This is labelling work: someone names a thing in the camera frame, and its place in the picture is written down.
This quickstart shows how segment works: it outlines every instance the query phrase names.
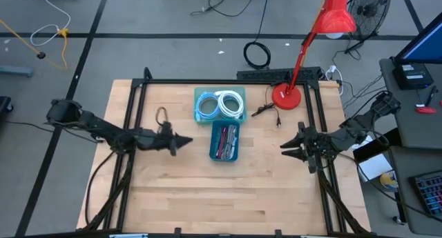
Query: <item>coiled black cable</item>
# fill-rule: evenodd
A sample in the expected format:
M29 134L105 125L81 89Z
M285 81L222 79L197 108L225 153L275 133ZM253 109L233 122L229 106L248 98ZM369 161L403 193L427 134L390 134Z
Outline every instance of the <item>coiled black cable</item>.
M246 60L246 62L249 64L249 66L251 66L252 68L255 68L256 70L261 70L261 69L266 69L269 67L270 65L270 61L271 61L271 54L270 54L270 50L268 47L266 47L264 44L256 42L258 40L258 38L260 37L261 34L261 28L262 28L262 21L264 20L264 16L265 16L265 10L267 9L267 2L269 0L265 0L265 4L264 4L264 10L262 11L262 17L261 17L261 23L260 23L260 29L258 31L258 35L256 36L256 39L252 42L249 42L246 44L246 46L244 47L243 50L243 55L244 55L244 59ZM258 46L259 48L261 48L266 56L267 56L267 60L264 64L262 65L257 65L253 62L250 61L249 57L247 56L247 50L249 49L250 46L255 45Z

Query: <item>wooden tabletop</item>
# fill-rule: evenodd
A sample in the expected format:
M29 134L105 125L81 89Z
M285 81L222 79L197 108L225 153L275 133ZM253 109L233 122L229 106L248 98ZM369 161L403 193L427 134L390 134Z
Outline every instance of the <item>wooden tabletop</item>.
M104 117L120 127L130 85L131 80L114 81ZM168 150L137 150L123 231L171 233L181 227L183 233L264 235L281 229L285 235L325 235L317 175L309 174L302 161L282 156L279 148L295 137L299 121L309 125L305 98L296 109L279 111L280 128L276 126L274 110L256 117L249 115L240 128L238 160L215 162L209 158L211 125L200 126L193 119L193 90L199 86L205 85L148 85L142 127L157 130L155 112L163 106L168 110L173 130L193 137L193 142L179 149L176 157L170 156ZM251 114L264 104L267 86L244 87L247 112ZM331 132L344 121L338 88L336 83L320 82L320 89ZM267 94L271 99L271 90ZM319 123L314 97L312 103ZM97 146L91 172L109 153L107 144ZM370 230L356 166L340 157L335 165L343 202L360 224ZM97 173L90 192L90 218L108 197L114 166L115 157ZM336 210L331 200L330 203L335 217ZM119 200L114 208L113 226ZM77 226L85 226L84 204ZM334 227L338 230L336 218Z

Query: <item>gray floor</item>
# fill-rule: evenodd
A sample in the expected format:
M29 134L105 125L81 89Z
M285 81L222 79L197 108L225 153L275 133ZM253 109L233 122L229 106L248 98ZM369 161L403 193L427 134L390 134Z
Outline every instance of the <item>gray floor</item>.
M71 32L89 32L100 0L51 0L72 16ZM226 0L220 7L235 13L247 0ZM227 18L216 13L190 17L189 13L206 7L206 0L108 0L97 32L100 33L256 33L264 0L253 0L243 15ZM423 25L441 11L439 0L412 0ZM320 0L269 0L262 33L307 34ZM0 13L18 32L34 32L49 23L62 26L63 14L42 0L0 0ZM6 32L0 26L0 32ZM416 35L416 26L404 0L392 0L380 34ZM64 98L73 77L86 39L70 38L66 58L69 70L60 71L35 58L18 39L0 38L0 64L29 66L33 78L0 75L0 95L13 98L15 111L11 121L43 123L50 100ZM242 48L249 39L94 39L74 100L87 110L102 116L114 79L141 77L144 66L159 78L235 79L238 70L249 67L242 58ZM263 39L260 42L272 53L272 68L294 65L301 40ZM376 78L378 60L397 54L407 41L367 41L359 49L360 61L339 54L336 63L355 90ZM346 41L315 40L306 66L331 64L335 51L345 49ZM54 39L41 49L60 62L62 39ZM262 52L250 51L257 61ZM383 86L382 80L373 89ZM350 98L345 89L342 100ZM364 103L360 99L345 110L353 114ZM386 132L394 119L381 119L376 127ZM15 234L39 167L44 158L50 133L27 126L7 124L0 132L0 236ZM87 178L95 152L91 143L62 134L48 176L28 227L27 235L66 232L75 229L83 201ZM392 203L370 185L363 185L372 230L380 235L413 235L407 226L397 226L391 217L397 214Z

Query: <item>blue plastic bin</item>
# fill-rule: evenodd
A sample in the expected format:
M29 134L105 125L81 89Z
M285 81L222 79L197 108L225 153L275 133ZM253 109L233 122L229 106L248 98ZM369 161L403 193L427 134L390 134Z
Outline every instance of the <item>blue plastic bin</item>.
M216 157L216 152L218 150L219 147L219 142L220 142L220 136L218 131L220 128L228 128L229 125L234 125L236 127L236 132L235 132L235 150L233 151L233 156L230 159L218 159ZM234 162L236 159L238 159L238 150L239 150L239 145L240 145L240 123L235 121L235 120L216 120L213 122L212 124L212 138L210 140L210 152L209 152L209 156L212 160L214 161L230 161L230 162Z

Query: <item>monitor screen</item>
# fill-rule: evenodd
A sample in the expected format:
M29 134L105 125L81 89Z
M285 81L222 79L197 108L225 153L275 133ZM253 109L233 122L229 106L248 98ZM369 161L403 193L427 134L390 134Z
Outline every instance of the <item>monitor screen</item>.
M403 59L442 62L442 23L405 53Z
M396 56L399 64L442 63L442 12Z

